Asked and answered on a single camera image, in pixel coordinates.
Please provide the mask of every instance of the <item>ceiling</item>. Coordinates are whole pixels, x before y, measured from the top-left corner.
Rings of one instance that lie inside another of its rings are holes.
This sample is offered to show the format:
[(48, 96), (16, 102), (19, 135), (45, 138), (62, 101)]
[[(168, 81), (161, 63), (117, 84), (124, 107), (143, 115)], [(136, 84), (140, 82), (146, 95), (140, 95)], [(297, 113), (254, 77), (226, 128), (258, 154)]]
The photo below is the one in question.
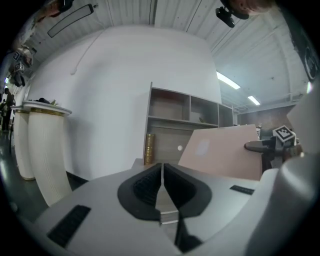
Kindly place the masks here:
[[(58, 21), (87, 4), (96, 6), (92, 15), (48, 36)], [(220, 82), (222, 103), (237, 113), (295, 104), (306, 91), (308, 78), (278, 9), (248, 20), (234, 17), (235, 28), (229, 28), (216, 17), (220, 6), (220, 0), (74, 0), (70, 10), (45, 19), (27, 44), (37, 50), (35, 70), (59, 48), (103, 28), (130, 24), (173, 28), (206, 40), (217, 71), (241, 87), (235, 90)]]

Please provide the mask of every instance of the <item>white curved wall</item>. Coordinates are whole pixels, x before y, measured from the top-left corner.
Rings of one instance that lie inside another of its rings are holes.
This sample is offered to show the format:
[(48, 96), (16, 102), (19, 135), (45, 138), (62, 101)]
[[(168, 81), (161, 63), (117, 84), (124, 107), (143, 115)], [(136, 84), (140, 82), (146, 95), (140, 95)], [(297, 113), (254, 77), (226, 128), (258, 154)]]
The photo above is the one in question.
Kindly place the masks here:
[(68, 172), (84, 179), (131, 168), (142, 158), (150, 83), (221, 102), (206, 42), (171, 29), (122, 26), (72, 43), (51, 56), (31, 81), (28, 99), (56, 99), (72, 110), (64, 148)]

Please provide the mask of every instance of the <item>gray floor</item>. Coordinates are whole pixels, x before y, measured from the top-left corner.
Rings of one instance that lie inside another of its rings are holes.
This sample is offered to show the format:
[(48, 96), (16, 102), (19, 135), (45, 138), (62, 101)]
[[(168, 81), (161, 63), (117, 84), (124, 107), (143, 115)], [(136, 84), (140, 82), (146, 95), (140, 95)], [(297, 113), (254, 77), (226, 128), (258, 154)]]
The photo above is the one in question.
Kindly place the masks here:
[[(39, 190), (37, 182), (35, 180), (26, 181), (21, 178), (16, 162), (14, 138), (12, 138), (11, 143), (11, 154), (9, 153), (9, 147), (9, 134), (0, 132), (1, 181), (6, 190), (8, 200), (17, 204), (18, 214), (34, 222), (48, 208), (48, 205)], [(69, 183), (72, 190), (81, 185), (71, 178), (69, 178)]]

